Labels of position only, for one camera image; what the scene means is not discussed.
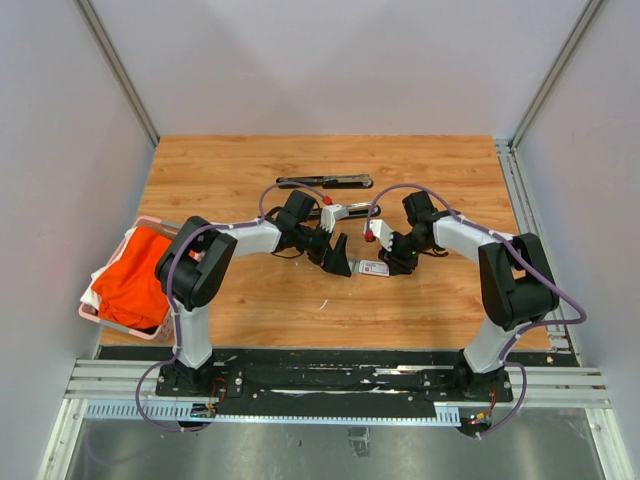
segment white wall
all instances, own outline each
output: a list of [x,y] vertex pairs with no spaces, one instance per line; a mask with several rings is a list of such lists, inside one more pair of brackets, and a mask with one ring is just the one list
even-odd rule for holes
[[513,133],[585,0],[94,0],[161,134]]
[[578,346],[638,473],[639,22],[637,0],[607,3],[521,147],[555,274],[590,316]]
[[152,148],[71,0],[0,6],[0,463],[32,479],[74,360],[89,273],[130,225]]

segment cable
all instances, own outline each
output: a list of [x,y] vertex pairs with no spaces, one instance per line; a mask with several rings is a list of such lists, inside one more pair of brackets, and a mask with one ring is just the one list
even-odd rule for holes
[[294,258],[300,258],[302,255],[304,255],[304,252],[300,252],[297,255],[291,255],[290,257],[285,257],[284,255],[278,255],[277,253],[273,253],[273,252],[271,253],[271,255],[278,258],[284,258],[286,260],[293,260]]
[[169,360],[163,360],[161,362],[154,363],[147,370],[145,370],[145,372],[140,377],[140,380],[138,380],[138,385],[136,385],[136,392],[135,392],[136,409],[138,410],[138,413],[140,414],[142,419],[145,422],[147,422],[149,425],[152,425],[159,430],[162,430],[165,432],[171,432],[171,433],[199,432],[200,430],[203,430],[210,425],[209,423],[207,423],[203,426],[198,426],[198,427],[176,428],[176,427],[167,427],[165,425],[162,425],[160,423],[153,421],[144,412],[142,403],[140,401],[140,392],[142,390],[142,383],[149,376],[149,374],[152,371],[154,371],[156,368],[166,366],[166,365],[173,365],[178,360],[178,355],[180,353],[180,349],[182,348],[182,325],[180,323],[180,314],[178,313],[179,312],[178,305],[176,304],[175,299],[173,298],[173,278],[175,276],[178,262],[182,258],[182,255],[184,254],[184,252],[187,250],[187,248],[189,248],[189,245],[197,236],[209,230],[230,230],[233,228],[245,228],[245,227],[254,227],[256,225],[260,225],[262,222],[264,222],[264,219],[265,219],[264,198],[267,195],[267,193],[269,193],[271,190],[278,187],[279,185],[292,185],[296,187],[306,188],[308,190],[311,190],[313,193],[315,193],[319,197],[321,197],[323,203],[325,203],[326,205],[330,205],[331,203],[333,203],[333,200],[331,199],[331,197],[329,197],[328,195],[324,195],[320,190],[310,187],[309,185],[305,185],[299,182],[274,183],[270,187],[267,187],[260,195],[260,199],[258,200],[258,209],[260,210],[260,216],[258,218],[248,222],[204,225],[198,228],[197,230],[195,230],[191,235],[189,235],[189,237],[184,241],[184,243],[180,245],[180,248],[178,248],[178,251],[176,252],[173,258],[173,261],[171,262],[171,266],[169,267],[169,272],[167,275],[167,300],[169,301],[170,308],[174,312],[173,317],[174,317],[175,337],[176,337],[175,352],[173,354],[173,357],[171,357]]
[[493,413],[493,409],[496,406],[496,403],[498,403],[498,394],[496,393],[496,389],[493,387],[489,387],[489,396],[491,398],[491,404],[489,405],[489,408],[478,413],[477,415],[472,415],[471,416],[471,424],[477,424],[479,423],[481,420],[484,419],[488,419],[488,421],[491,421],[491,414]]
[[378,200],[380,200],[380,198],[384,194],[386,194],[387,192],[390,192],[391,190],[395,190],[397,188],[405,188],[405,187],[406,188],[415,188],[415,189],[418,189],[418,190],[422,190],[423,192],[426,192],[429,195],[434,196],[436,199],[438,199],[440,201],[440,203],[444,206],[444,208],[447,209],[449,214],[454,219],[456,219],[458,222],[460,222],[463,225],[467,225],[469,227],[475,228],[476,230],[479,230],[479,231],[481,231],[483,233],[486,233],[487,235],[491,236],[495,240],[498,240],[500,243],[502,243],[507,248],[507,250],[509,251],[511,256],[516,260],[516,262],[518,262],[527,272],[529,272],[542,285],[547,287],[555,295],[557,295],[558,297],[563,299],[565,302],[567,302],[573,309],[576,310],[576,312],[578,312],[578,318],[573,318],[573,319],[569,319],[569,320],[546,320],[546,321],[541,321],[541,322],[536,322],[536,323],[531,323],[529,325],[526,325],[526,326],[520,328],[516,332],[516,334],[509,340],[509,342],[507,342],[507,344],[504,346],[504,348],[500,351],[500,354],[498,355],[498,360],[500,361],[500,363],[502,363],[504,366],[518,367],[520,369],[520,371],[522,372],[522,391],[520,393],[520,398],[518,398],[518,401],[516,402],[515,406],[513,407],[511,412],[509,412],[509,414],[503,420],[501,420],[499,423],[497,423],[496,425],[494,425],[493,427],[491,427],[489,430],[485,431],[484,433],[478,433],[478,437],[479,438],[484,438],[486,435],[490,435],[491,433],[495,432],[496,430],[502,428],[502,426],[505,423],[507,423],[509,420],[511,420],[515,416],[515,414],[518,412],[520,407],[522,406],[522,403],[524,402],[524,397],[525,397],[525,394],[526,394],[526,391],[527,391],[527,374],[525,372],[524,366],[521,365],[520,363],[516,363],[516,362],[505,362],[505,359],[506,359],[509,351],[515,345],[515,343],[518,341],[518,339],[523,334],[528,332],[529,330],[532,330],[532,329],[538,328],[538,327],[546,327],[548,325],[578,325],[578,324],[584,323],[584,322],[587,321],[587,312],[584,310],[584,308],[582,308],[582,306],[577,301],[575,301],[571,296],[569,296],[569,294],[567,294],[564,291],[560,290],[550,280],[548,280],[544,275],[542,275],[540,272],[538,272],[538,270],[533,268],[533,266],[530,265],[522,257],[522,255],[520,255],[520,253],[518,253],[518,251],[515,249],[515,247],[513,245],[511,245],[511,243],[506,238],[504,238],[499,233],[494,232],[493,230],[490,230],[490,229],[488,229],[486,227],[483,227],[482,225],[479,225],[477,223],[474,223],[474,222],[462,217],[458,212],[456,212],[453,209],[453,207],[449,204],[449,202],[447,202],[443,197],[438,195],[436,192],[434,192],[430,188],[423,187],[422,185],[418,185],[418,184],[415,184],[415,183],[399,183],[397,185],[392,185],[390,187],[387,187],[384,190],[382,190],[380,193],[378,193],[378,195],[376,195],[376,197],[371,202],[371,205],[369,206],[369,211],[367,212],[367,223],[365,224],[365,227],[364,227],[364,237],[365,237],[366,241],[368,241],[368,242],[373,241],[373,232],[371,231],[371,215],[373,214],[373,211],[374,211],[376,205],[378,204]]
[[222,390],[222,395],[220,396],[220,400],[218,400],[218,405],[224,402],[224,399],[227,398],[227,381],[222,377],[218,377],[213,381],[213,387],[211,388],[211,395],[209,396],[209,403],[207,404],[207,408],[213,414],[215,414],[213,410],[214,409],[213,399],[216,396],[216,388],[217,388],[218,382],[222,382],[222,384],[224,385],[224,390]]
[[507,422],[509,422],[513,417],[516,416],[516,413],[518,413],[518,411],[520,410],[520,407],[522,407],[522,404],[524,403],[524,397],[525,397],[525,394],[527,392],[527,371],[524,369],[524,365],[522,365],[521,363],[517,363],[517,362],[504,362],[504,366],[505,367],[518,367],[520,369],[520,371],[522,372],[522,390],[520,391],[520,397],[518,397],[518,401],[513,406],[511,411],[507,414],[506,417],[504,417],[498,423],[496,423],[491,428],[489,428],[489,430],[485,430],[482,433],[480,433],[480,432],[476,433],[476,437],[479,440],[483,439],[487,435],[491,435],[492,433],[497,432],[502,427],[504,427],[507,424]]

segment black tool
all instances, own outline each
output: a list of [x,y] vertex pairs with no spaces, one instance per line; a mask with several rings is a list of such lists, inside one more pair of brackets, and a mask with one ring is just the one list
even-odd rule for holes
[[[322,188],[371,188],[373,180],[367,173],[360,175],[331,175],[315,177],[280,177],[276,183],[298,182],[312,187]],[[282,185],[279,188],[296,188],[294,185]]]
[[318,224],[315,229],[302,225],[309,220],[311,208],[315,199],[311,195],[296,190],[289,195],[284,207],[278,210],[275,218],[268,217],[282,235],[275,252],[281,252],[285,248],[296,248],[298,252],[307,252],[312,263],[328,273],[351,276],[351,268],[346,254],[347,235],[341,233],[335,246],[330,244],[333,232],[325,230]]

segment white cloth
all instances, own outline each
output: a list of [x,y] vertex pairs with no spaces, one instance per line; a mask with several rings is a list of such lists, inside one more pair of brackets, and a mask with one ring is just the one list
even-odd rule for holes
[[87,287],[85,292],[82,294],[82,297],[80,297],[80,301],[82,303],[95,308],[96,312],[100,310],[100,304],[102,303],[102,298],[100,298],[100,295],[94,292],[91,287],[93,287],[93,284],[95,283],[95,281],[98,278],[100,278],[100,275],[102,275],[107,268],[109,268],[113,263],[117,262],[118,260],[120,260],[120,258],[122,258],[122,254],[127,248],[127,245],[129,244],[129,240],[131,240],[131,236],[133,235],[133,232],[136,231],[136,228],[137,227],[133,227],[126,231],[126,233],[124,234],[124,245],[118,252],[118,255],[116,255],[116,257],[113,259],[113,261],[111,261],[109,264],[105,265],[104,267],[96,270],[91,274],[91,283],[89,284],[89,287]]

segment metal floor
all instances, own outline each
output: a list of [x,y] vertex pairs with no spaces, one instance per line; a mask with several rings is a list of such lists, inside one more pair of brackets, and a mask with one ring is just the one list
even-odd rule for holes
[[215,423],[171,434],[139,420],[85,420],[67,479],[604,478],[579,409],[525,409],[482,441],[451,427],[368,433],[367,445],[346,425]]

